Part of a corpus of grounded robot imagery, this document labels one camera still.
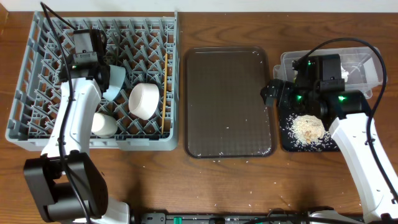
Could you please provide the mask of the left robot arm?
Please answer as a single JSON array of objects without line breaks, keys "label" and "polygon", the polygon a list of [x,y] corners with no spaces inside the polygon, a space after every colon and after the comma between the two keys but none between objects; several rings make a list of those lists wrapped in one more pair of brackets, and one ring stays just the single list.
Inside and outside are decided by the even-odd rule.
[{"label": "left robot arm", "polygon": [[90,159],[91,126],[111,68],[69,63],[60,72],[62,99],[40,157],[24,164],[24,178],[45,222],[100,219],[107,212],[105,180]]}]

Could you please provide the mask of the white napkin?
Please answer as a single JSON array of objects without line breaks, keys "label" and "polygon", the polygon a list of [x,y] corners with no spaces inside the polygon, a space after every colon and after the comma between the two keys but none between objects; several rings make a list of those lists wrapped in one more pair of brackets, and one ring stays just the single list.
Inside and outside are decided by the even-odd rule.
[{"label": "white napkin", "polygon": [[345,83],[347,83],[348,82],[349,71],[345,70],[342,65],[340,66],[340,68],[341,68],[341,77],[345,81]]}]

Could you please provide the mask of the white cup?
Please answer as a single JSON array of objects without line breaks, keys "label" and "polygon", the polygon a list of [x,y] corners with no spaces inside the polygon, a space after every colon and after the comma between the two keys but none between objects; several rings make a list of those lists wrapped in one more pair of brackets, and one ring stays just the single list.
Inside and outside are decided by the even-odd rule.
[{"label": "white cup", "polygon": [[95,113],[91,132],[100,138],[110,138],[118,130],[117,121],[109,115]]}]

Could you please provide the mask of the white bowl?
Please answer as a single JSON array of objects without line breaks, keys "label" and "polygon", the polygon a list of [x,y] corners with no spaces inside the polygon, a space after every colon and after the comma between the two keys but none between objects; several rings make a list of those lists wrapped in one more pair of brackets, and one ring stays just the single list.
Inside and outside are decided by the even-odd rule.
[{"label": "white bowl", "polygon": [[155,113],[159,98],[159,89],[156,84],[139,83],[130,93],[129,111],[140,119],[148,120]]}]

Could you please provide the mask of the light blue bowl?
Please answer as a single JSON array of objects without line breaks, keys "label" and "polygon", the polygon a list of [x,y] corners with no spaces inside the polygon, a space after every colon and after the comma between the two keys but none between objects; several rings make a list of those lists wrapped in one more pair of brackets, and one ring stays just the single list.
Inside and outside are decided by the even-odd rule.
[{"label": "light blue bowl", "polygon": [[113,101],[121,91],[124,79],[126,77],[126,69],[115,65],[110,65],[109,88],[103,93],[103,98]]}]

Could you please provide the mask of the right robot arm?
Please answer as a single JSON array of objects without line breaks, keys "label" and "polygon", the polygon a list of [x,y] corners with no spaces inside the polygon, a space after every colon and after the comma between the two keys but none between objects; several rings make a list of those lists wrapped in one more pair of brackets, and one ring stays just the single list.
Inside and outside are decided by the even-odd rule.
[{"label": "right robot arm", "polygon": [[318,91],[273,79],[260,94],[267,106],[278,102],[280,108],[321,119],[348,165],[364,221],[397,223],[397,173],[377,135],[374,111],[359,90]]}]

